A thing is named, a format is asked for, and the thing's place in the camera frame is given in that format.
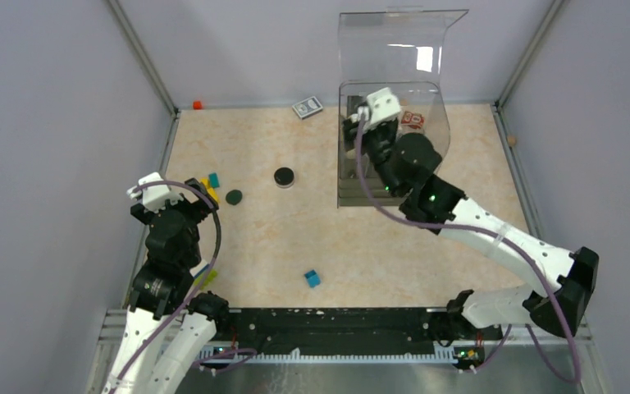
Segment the small red object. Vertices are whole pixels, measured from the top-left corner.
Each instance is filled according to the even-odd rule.
[[[423,122],[424,119],[420,113],[404,111],[400,124],[402,124],[402,126],[409,126],[415,130],[418,130],[422,128]]]

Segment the transparent acrylic cover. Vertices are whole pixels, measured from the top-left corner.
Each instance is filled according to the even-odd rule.
[[[441,97],[445,32],[466,10],[340,14],[340,115],[350,115],[357,96],[384,87],[399,97],[405,121],[399,134],[423,133],[442,157],[450,126]],[[350,146],[340,154],[351,159]]]

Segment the cable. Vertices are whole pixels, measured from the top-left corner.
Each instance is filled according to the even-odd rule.
[[[375,199],[375,197],[373,197],[373,194],[370,188],[368,187],[368,184],[366,183],[365,179],[363,179],[363,167],[362,167],[361,162],[363,159],[362,147],[363,147],[364,123],[365,121],[362,118],[359,118],[358,129],[356,131],[356,140],[354,143],[354,148],[356,150],[356,174],[358,176],[358,181],[361,184],[361,188],[363,189],[363,193],[366,195],[368,200],[371,202],[371,204],[376,208],[378,212],[382,213],[383,215],[387,216],[389,219],[397,223],[404,224],[405,226],[420,227],[420,228],[426,228],[426,229],[431,229],[431,230],[451,229],[451,230],[475,231],[480,234],[490,236],[492,238],[500,237],[499,234],[491,230],[488,230],[486,228],[482,228],[482,227],[475,227],[475,226],[470,226],[467,224],[415,222],[415,221],[411,221],[404,218],[398,218],[392,213],[388,212],[386,209],[384,209],[382,205]],[[554,293],[551,291],[550,285],[547,282],[545,275],[537,267],[537,263],[535,262],[535,260],[532,257],[530,257],[530,255],[525,250],[523,250],[520,246],[518,246],[515,242],[511,241],[508,238],[501,238],[501,242],[505,243],[510,249],[515,251],[517,254],[520,255],[520,257],[522,257],[526,261],[526,263],[530,266],[530,268],[532,268],[532,271],[535,272],[535,275],[537,276],[537,279],[540,281],[540,284],[542,284],[542,286],[545,288],[545,291],[547,293],[547,298],[550,300],[550,303],[552,304],[552,307],[554,308],[554,311],[556,313],[556,317],[559,320],[559,324],[561,325],[561,328],[564,331],[564,335],[566,336],[566,342],[568,343],[568,348],[571,352],[571,357],[573,360],[573,378],[564,378],[564,376],[562,376],[560,373],[556,373],[555,375],[557,376],[557,378],[560,378],[567,383],[578,384],[581,381],[581,362],[578,356],[578,349],[576,348],[576,342],[574,341],[573,335],[571,334],[571,329],[568,327],[568,323],[566,322],[566,316],[564,316],[564,311],[561,309],[559,302],[556,300]],[[492,353],[490,354],[490,357],[493,356],[495,352],[498,351],[504,345],[506,337],[507,335],[504,335],[504,339],[502,339],[499,345],[494,349],[494,351],[492,351]],[[532,340],[535,342],[535,346],[538,349],[538,352],[540,352],[541,355],[544,355],[544,352],[541,351],[540,345],[537,342],[537,338],[532,336]],[[556,368],[554,367],[554,365],[552,365],[552,363],[546,357],[542,357],[542,359],[547,364],[547,368],[552,370],[552,372],[556,371]],[[487,360],[484,362],[483,365],[486,365],[486,363],[489,360],[491,360],[491,358],[487,358]]]
[[[213,269],[213,265],[216,263],[216,258],[218,257],[218,250],[221,248],[221,222],[218,220],[218,213],[216,212],[216,207],[213,205],[211,200],[207,196],[201,194],[199,190],[196,190],[194,187],[185,185],[184,183],[180,183],[177,181],[153,181],[149,183],[144,183],[143,185],[136,186],[134,188],[134,192],[147,189],[151,186],[159,186],[159,185],[175,186],[175,187],[180,187],[182,189],[189,190],[192,193],[194,193],[194,195],[196,195],[199,199],[203,200],[204,203],[206,203],[209,209],[211,209],[213,222],[216,225],[216,249],[214,249],[213,251],[213,256],[211,257],[211,262],[209,263],[208,268],[206,269],[206,274],[202,276],[197,286],[195,286],[194,289],[192,289],[192,291],[185,298],[185,300],[182,301],[182,304],[180,304],[180,306],[177,307],[175,312],[173,312],[170,316],[168,316],[165,320],[163,320],[163,322],[158,326],[158,328],[156,328],[156,330],[153,333],[151,333],[150,336],[148,336],[146,341],[141,346],[139,346],[139,349],[137,349],[134,352],[134,354],[131,355],[131,357],[129,358],[129,361],[127,361],[126,364],[124,364],[124,367],[122,367],[122,369],[120,370],[119,375],[116,376],[116,379],[118,381],[121,381],[124,378],[124,375],[126,375],[126,373],[129,371],[129,368],[131,368],[131,365],[136,361],[136,359],[139,358],[139,356],[146,349],[146,347],[151,342],[153,342],[154,339],[156,339],[156,337],[158,336],[158,334],[160,334],[162,330],[164,330],[168,325],[170,325],[170,323],[172,323],[173,320],[175,320],[177,316],[180,315],[180,312],[182,312],[182,310],[187,307],[189,302],[197,295],[197,293],[199,293],[199,289],[201,289],[202,286],[204,286],[204,283],[208,279],[208,274],[211,272],[211,270]],[[116,387],[110,390],[110,394],[114,394],[115,391],[116,391]]]
[[[530,334],[530,338],[532,338],[532,342],[535,344],[535,349],[537,349],[537,354],[540,355],[540,358],[542,359],[542,361],[545,362],[545,364],[547,365],[547,368],[550,369],[550,371],[552,371],[552,373],[554,375],[556,375],[557,378],[565,381],[565,382],[571,382],[571,380],[569,378],[566,378],[561,372],[559,372],[556,367],[550,362],[550,359],[547,357],[547,354],[545,353],[545,350],[542,349],[542,346],[540,345],[540,342],[537,340],[537,337],[535,336],[534,331],[532,330],[532,327],[530,327],[529,324],[525,325],[525,328],[527,328],[527,333]]]
[[[218,353],[215,355],[210,355],[209,357],[204,357],[201,360],[197,360],[195,362],[192,363],[192,368],[207,368],[204,365],[202,365],[203,363],[209,361],[209,360],[215,360],[215,359],[222,359],[224,357],[227,357],[228,355],[238,355],[240,353],[249,353],[249,356],[245,357],[244,359],[238,361],[237,363],[233,363],[233,364],[229,364],[227,367],[222,368],[222,369],[212,369],[214,371],[216,371],[216,374],[219,373],[225,373],[225,372],[230,372],[233,369],[236,369],[238,367],[240,367],[242,364],[245,364],[246,362],[248,362],[250,359],[252,359],[255,355],[257,355],[257,350],[251,348],[251,347],[246,347],[244,349],[233,349],[233,350],[227,350],[224,351],[223,353]]]

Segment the yellow block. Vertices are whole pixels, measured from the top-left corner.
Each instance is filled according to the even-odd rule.
[[[211,184],[208,183],[208,178],[202,178],[200,182],[202,182],[202,185],[207,188],[207,191],[209,195],[211,195],[211,198],[214,199],[214,201],[216,201],[217,203],[220,203],[221,201],[218,199],[216,191],[211,187]]]

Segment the clear plastic box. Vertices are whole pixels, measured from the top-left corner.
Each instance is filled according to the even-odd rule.
[[[450,146],[450,126],[441,95],[441,57],[445,32],[467,10],[342,13],[339,21],[341,85],[340,121],[355,112],[366,95],[389,87],[399,97],[403,115],[422,124],[399,127],[399,135],[423,133],[444,157]],[[391,198],[364,163],[373,195],[383,204]],[[353,145],[339,132],[338,201],[369,205],[355,173]]]

